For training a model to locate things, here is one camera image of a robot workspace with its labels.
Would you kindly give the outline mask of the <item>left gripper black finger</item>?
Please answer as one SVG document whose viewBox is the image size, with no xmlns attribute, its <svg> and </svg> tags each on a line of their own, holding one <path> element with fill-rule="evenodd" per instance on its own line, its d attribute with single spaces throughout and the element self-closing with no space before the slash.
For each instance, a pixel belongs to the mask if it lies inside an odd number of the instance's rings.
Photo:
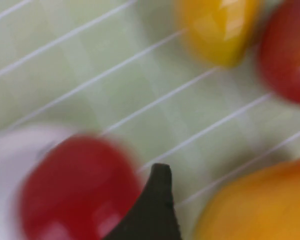
<svg viewBox="0 0 300 240">
<path fill-rule="evenodd" d="M 180 240 L 181 238 L 174 208 L 171 168 L 165 163 L 155 163 L 133 207 L 104 239 Z"/>
</svg>

